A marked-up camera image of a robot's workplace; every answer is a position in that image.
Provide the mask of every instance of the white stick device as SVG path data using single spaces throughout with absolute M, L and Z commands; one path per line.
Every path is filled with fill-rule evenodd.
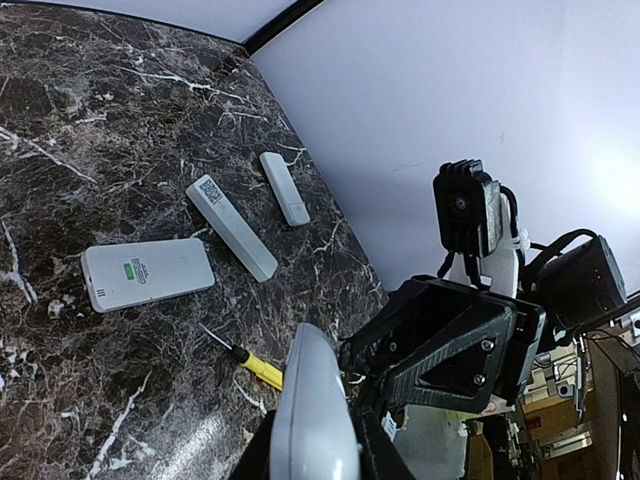
M 273 276 L 278 261 L 209 175 L 187 188 L 187 196 L 256 280 Z
M 197 238 L 97 245 L 80 259 L 91 305 L 100 313 L 204 290 L 215 283 Z
M 299 227 L 311 221 L 309 212 L 300 197 L 300 192 L 293 183 L 293 178 L 282 155 L 264 152 L 260 155 L 260 163 L 264 168 L 273 193 L 280 204 L 284 218 L 291 227 Z

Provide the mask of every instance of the black mount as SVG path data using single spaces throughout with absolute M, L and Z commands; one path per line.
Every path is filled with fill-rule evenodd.
M 405 282 L 347 339 L 340 368 L 369 377 L 365 403 L 482 412 L 522 395 L 545 322 L 534 304 L 430 276 Z

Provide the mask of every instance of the screwdriver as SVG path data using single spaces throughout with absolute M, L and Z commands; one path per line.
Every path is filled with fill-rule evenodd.
M 231 357 L 241 366 L 255 373 L 260 380 L 267 382 L 272 387 L 282 391 L 282 372 L 280 370 L 273 365 L 260 360 L 253 353 L 245 350 L 240 345 L 232 344 L 221 336 L 216 335 L 203 324 L 198 323 L 198 325 L 200 325 L 204 331 L 209 334 L 209 336 L 213 337 L 220 345 L 226 348 L 229 353 L 231 353 Z

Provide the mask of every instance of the white wall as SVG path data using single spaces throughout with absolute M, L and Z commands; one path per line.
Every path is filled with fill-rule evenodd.
M 295 0 L 44 1 L 135 15 L 243 42 Z
M 640 287 L 638 8 L 334 0 L 255 60 L 387 288 L 443 260 L 438 166 L 482 158 L 516 192 L 536 241 L 598 231 L 631 290 Z

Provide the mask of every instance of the camera lens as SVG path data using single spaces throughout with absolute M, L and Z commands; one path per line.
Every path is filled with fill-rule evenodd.
M 453 204 L 455 205 L 455 207 L 456 207 L 458 210 L 462 210 L 462 211 L 466 210 L 466 209 L 467 209 L 467 207 L 469 206 L 469 204 L 467 203 L 467 201 L 466 201 L 464 198 L 462 198 L 462 197 L 457 197 L 457 198 L 453 201 Z

